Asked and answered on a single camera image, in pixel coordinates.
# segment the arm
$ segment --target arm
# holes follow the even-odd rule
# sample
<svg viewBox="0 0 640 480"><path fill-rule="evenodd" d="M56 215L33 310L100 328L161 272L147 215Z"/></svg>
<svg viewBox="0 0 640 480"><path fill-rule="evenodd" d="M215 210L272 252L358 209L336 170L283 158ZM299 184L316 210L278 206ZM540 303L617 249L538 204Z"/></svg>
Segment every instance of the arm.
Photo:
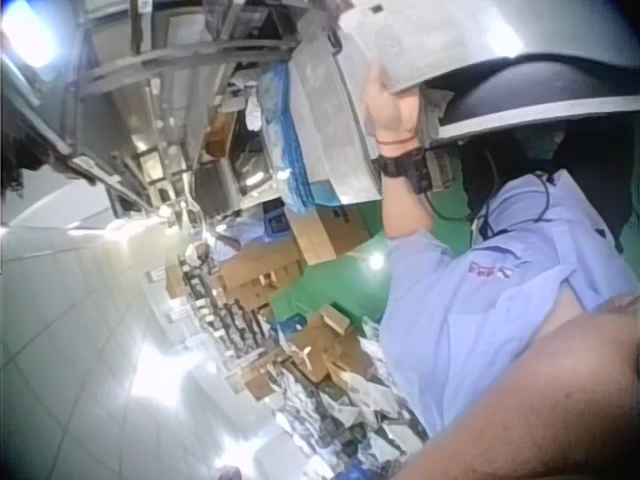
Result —
<svg viewBox="0 0 640 480"><path fill-rule="evenodd" d="M396 480L535 479L616 464L637 448L639 332L638 301L567 323Z"/></svg>
<svg viewBox="0 0 640 480"><path fill-rule="evenodd" d="M380 154L395 158L420 146L416 137L420 95L417 89L391 95L384 85L380 67L371 70L365 103L373 119ZM405 178L383 178L382 220L390 239L408 237L420 230L431 230L432 212L416 195Z"/></svg>
<svg viewBox="0 0 640 480"><path fill-rule="evenodd" d="M242 249L242 245L240 245L240 242L235 238L231 238L220 233L217 233L215 237L216 240L231 248L235 252L239 252Z"/></svg>

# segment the person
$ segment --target person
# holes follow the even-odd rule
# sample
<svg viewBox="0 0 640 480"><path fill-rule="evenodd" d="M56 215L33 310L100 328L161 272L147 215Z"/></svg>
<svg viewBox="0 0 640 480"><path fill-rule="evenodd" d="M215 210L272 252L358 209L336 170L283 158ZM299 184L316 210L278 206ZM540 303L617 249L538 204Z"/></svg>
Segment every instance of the person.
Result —
<svg viewBox="0 0 640 480"><path fill-rule="evenodd" d="M376 67L365 102L387 162L421 152L417 89L391 95ZM431 234L430 200L406 178L383 176L391 287L381 342L431 437L446 437L538 342L612 299L638 294L617 251L631 215L633 148L624 117L577 122L544 173L530 172L510 134L463 145L477 234L459 258Z"/></svg>
<svg viewBox="0 0 640 480"><path fill-rule="evenodd" d="M199 267L209 260L220 264L233 258L247 244L265 240L262 207L243 212L241 217L229 220L224 229L219 230L205 240L189 245L185 254L189 264Z"/></svg>

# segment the cardboard box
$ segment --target cardboard box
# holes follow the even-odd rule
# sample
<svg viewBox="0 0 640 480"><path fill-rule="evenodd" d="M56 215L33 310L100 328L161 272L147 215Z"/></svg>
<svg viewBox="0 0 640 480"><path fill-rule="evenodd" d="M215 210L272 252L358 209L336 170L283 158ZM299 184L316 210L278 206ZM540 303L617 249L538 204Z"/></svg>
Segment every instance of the cardboard box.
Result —
<svg viewBox="0 0 640 480"><path fill-rule="evenodd" d="M229 158L236 118L235 112L216 115L206 139L205 151L208 155L216 159Z"/></svg>
<svg viewBox="0 0 640 480"><path fill-rule="evenodd" d="M278 288L285 288L293 285L300 276L302 271L298 262L285 265L284 267L276 268L272 272L275 284Z"/></svg>
<svg viewBox="0 0 640 480"><path fill-rule="evenodd" d="M351 320L342 315L331 305L326 305L320 309L324 321L340 335L345 335L351 326Z"/></svg>
<svg viewBox="0 0 640 480"><path fill-rule="evenodd" d="M339 337L322 315L315 313L309 317L307 326L288 340L291 357L312 383L318 384L329 375L324 354Z"/></svg>
<svg viewBox="0 0 640 480"><path fill-rule="evenodd" d="M182 298L189 293L189 287L184 283L182 269L177 263L166 267L166 278L165 288L171 300Z"/></svg>
<svg viewBox="0 0 640 480"><path fill-rule="evenodd" d="M227 288L225 296L229 302L238 300L246 310L254 310L268 304L273 292L273 288L263 285L260 279L255 278L237 287Z"/></svg>
<svg viewBox="0 0 640 480"><path fill-rule="evenodd" d="M300 259L300 251L292 238L273 243L252 242L230 260L220 265L227 288L238 287L280 267Z"/></svg>
<svg viewBox="0 0 640 480"><path fill-rule="evenodd" d="M274 393L274 390L271 388L267 378L268 376L266 373L260 373L244 382L245 388L256 402L264 400Z"/></svg>
<svg viewBox="0 0 640 480"><path fill-rule="evenodd" d="M356 206L318 207L306 215L285 209L309 265L335 260L371 237Z"/></svg>
<svg viewBox="0 0 640 480"><path fill-rule="evenodd" d="M324 360L331 379L340 387L344 384L340 372L355 373L365 379L373 372L371 357L360 347L358 334L354 330L338 338L332 348L325 352Z"/></svg>

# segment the forearm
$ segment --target forearm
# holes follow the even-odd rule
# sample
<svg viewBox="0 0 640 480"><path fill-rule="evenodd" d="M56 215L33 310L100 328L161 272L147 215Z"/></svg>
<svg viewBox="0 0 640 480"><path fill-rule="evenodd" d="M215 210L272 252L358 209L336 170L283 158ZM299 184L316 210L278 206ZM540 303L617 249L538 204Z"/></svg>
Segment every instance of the forearm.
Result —
<svg viewBox="0 0 640 480"><path fill-rule="evenodd" d="M533 479L613 460L638 434L638 311L580 317L533 345L397 480Z"/></svg>
<svg viewBox="0 0 640 480"><path fill-rule="evenodd" d="M402 150L380 147L388 158L396 157L416 148L419 144L405 146ZM406 178L382 178L382 223L389 239L408 237L420 230L431 230L433 217L425 199L416 195Z"/></svg>
<svg viewBox="0 0 640 480"><path fill-rule="evenodd" d="M231 238L222 234L217 234L216 240L218 240L220 243L223 243L224 245L233 249L236 252L239 252L242 249L242 245L235 238Z"/></svg>

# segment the black wristwatch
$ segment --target black wristwatch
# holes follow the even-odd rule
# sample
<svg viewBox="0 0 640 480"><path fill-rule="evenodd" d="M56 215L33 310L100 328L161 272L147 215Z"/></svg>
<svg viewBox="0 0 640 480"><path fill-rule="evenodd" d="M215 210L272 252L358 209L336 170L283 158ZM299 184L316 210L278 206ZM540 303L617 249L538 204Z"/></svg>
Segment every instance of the black wristwatch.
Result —
<svg viewBox="0 0 640 480"><path fill-rule="evenodd" d="M409 180L413 191L418 195L430 192L433 188L424 147L415 148L395 158L381 155L376 163L385 177L405 177Z"/></svg>

